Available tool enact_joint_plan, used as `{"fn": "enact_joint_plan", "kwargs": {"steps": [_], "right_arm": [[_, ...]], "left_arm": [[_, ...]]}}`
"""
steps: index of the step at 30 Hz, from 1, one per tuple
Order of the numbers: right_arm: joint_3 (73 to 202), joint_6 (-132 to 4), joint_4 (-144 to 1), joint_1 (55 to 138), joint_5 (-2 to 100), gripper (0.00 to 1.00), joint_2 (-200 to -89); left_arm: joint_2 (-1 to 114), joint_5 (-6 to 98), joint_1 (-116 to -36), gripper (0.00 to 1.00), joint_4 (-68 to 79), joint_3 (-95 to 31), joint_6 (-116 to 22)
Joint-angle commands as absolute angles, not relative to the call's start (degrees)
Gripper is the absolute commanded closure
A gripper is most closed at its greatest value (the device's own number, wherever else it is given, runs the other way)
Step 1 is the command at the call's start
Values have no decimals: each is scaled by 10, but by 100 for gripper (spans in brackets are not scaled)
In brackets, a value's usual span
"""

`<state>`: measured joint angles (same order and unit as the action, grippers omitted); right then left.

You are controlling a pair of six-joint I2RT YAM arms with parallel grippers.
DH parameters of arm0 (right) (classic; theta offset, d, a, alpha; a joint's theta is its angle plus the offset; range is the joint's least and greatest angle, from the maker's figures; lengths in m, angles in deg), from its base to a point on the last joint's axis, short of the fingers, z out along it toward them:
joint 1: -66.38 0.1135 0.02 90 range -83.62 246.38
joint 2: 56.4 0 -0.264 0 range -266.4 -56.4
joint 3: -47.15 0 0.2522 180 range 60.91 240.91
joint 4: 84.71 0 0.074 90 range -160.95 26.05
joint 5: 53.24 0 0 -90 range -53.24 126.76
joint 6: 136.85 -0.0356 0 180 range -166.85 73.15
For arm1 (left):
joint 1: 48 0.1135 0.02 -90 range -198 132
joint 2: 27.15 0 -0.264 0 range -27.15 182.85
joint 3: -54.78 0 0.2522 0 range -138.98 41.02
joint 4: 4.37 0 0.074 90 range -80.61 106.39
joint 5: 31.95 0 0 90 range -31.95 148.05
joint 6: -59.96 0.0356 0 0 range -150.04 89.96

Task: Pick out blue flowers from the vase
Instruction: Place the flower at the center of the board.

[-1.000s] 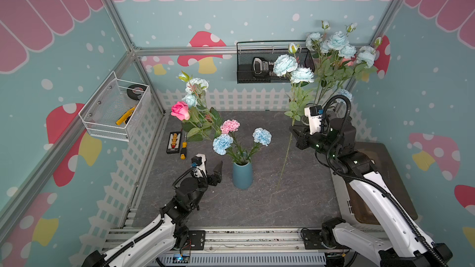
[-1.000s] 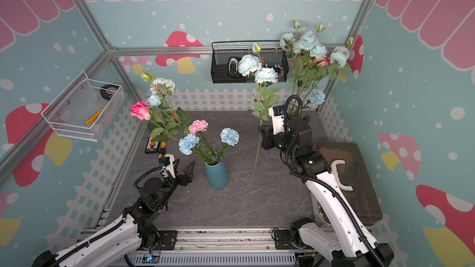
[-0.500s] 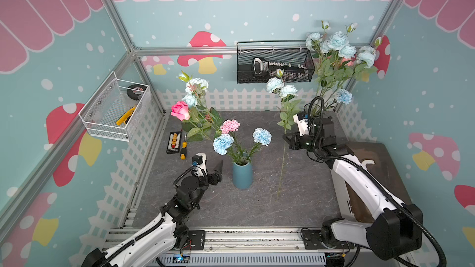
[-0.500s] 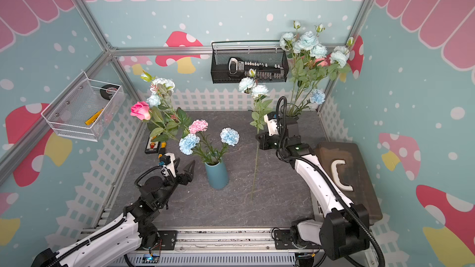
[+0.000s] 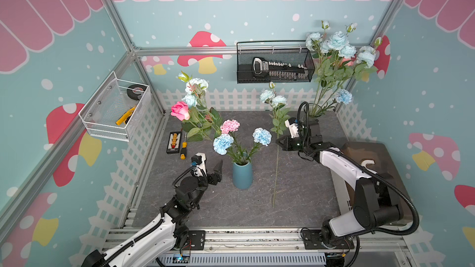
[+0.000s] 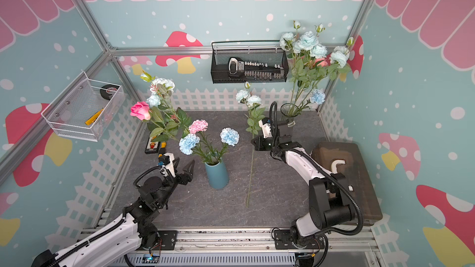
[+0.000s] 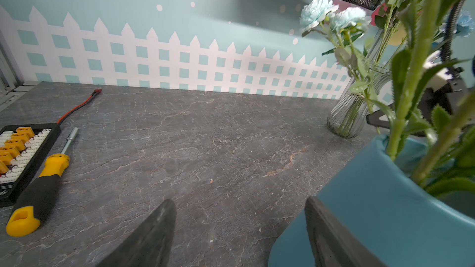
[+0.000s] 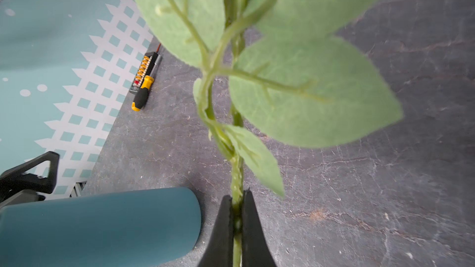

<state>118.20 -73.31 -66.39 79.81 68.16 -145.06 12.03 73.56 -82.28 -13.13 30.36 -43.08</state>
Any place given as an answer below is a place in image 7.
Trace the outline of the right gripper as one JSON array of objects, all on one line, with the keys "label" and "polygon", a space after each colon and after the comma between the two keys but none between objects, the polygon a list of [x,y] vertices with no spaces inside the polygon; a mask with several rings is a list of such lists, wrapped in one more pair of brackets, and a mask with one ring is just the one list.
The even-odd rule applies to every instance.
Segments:
[{"label": "right gripper", "polygon": [[[443,68],[429,80],[419,103],[424,118],[430,119],[432,110],[437,105],[449,115],[453,115],[459,108],[460,101],[469,93],[469,88],[461,77],[462,72],[461,67]],[[366,122],[374,127],[390,128],[389,117],[382,110],[367,115]]]}]

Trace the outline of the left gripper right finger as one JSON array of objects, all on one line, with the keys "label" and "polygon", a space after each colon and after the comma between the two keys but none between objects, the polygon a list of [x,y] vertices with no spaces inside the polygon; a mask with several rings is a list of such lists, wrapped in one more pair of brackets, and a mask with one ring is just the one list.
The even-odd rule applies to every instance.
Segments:
[{"label": "left gripper right finger", "polygon": [[317,267],[384,267],[317,197],[304,207],[306,229]]}]

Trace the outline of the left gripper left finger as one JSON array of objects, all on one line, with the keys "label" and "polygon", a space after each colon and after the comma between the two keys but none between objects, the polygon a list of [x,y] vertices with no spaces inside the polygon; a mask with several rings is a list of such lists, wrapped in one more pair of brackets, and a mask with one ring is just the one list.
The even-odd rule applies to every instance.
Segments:
[{"label": "left gripper left finger", "polygon": [[166,199],[104,258],[99,267],[166,267],[173,244],[176,205]]}]

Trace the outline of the light blue rose stem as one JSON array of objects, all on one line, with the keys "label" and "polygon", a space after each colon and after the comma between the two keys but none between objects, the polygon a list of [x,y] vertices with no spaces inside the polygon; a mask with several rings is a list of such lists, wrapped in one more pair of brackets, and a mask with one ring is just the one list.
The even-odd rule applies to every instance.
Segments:
[{"label": "light blue rose stem", "polygon": [[302,35],[322,34],[333,45],[330,52],[346,68],[350,81],[357,76],[368,76],[368,57],[364,49],[371,46],[375,36],[366,38],[361,49],[356,41],[364,36],[370,24],[370,17],[363,8],[349,7],[341,11],[333,0],[312,0],[304,6],[300,16]]}]

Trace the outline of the teal ceramic vase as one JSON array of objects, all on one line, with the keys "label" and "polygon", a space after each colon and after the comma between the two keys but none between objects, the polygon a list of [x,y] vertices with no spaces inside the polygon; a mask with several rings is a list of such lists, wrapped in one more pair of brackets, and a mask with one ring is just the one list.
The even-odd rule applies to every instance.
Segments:
[{"label": "teal ceramic vase", "polygon": [[[410,174],[427,153],[409,139],[396,160],[379,135],[314,195],[388,267],[472,267],[475,192],[433,197]],[[274,243],[271,267],[316,267],[304,210]]]}]

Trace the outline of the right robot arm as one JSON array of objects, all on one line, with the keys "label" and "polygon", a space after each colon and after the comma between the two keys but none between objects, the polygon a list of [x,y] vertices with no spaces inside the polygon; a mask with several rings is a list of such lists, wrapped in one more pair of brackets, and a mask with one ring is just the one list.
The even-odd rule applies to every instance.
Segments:
[{"label": "right robot arm", "polygon": [[[461,9],[466,0],[459,0],[451,9],[447,23],[445,26],[444,41],[440,48],[440,57],[443,62],[449,61],[451,58],[451,43],[456,35],[456,28],[458,26],[459,18],[461,17]],[[464,94],[468,93],[465,82],[461,78],[460,74],[463,69],[460,67],[449,66],[447,68],[450,76],[441,87],[430,86],[428,90],[424,91],[422,101],[418,108],[423,113],[423,118],[427,119],[429,113],[437,106],[440,105],[449,114],[453,114],[458,106],[456,105]]]}]

